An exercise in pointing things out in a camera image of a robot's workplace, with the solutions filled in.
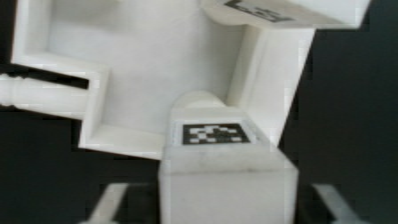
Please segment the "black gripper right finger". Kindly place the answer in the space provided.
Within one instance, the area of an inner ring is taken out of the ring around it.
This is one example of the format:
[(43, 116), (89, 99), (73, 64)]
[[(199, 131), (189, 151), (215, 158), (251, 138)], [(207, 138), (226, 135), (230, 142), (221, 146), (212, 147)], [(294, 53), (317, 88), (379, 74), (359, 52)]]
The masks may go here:
[(299, 188), (294, 224), (372, 224), (358, 215), (335, 185), (315, 183)]

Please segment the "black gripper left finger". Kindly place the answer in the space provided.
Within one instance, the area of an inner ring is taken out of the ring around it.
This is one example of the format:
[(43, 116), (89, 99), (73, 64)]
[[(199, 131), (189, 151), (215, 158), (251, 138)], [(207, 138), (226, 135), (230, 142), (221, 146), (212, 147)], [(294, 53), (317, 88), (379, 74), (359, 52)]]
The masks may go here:
[(160, 224), (157, 185), (111, 183), (79, 224)]

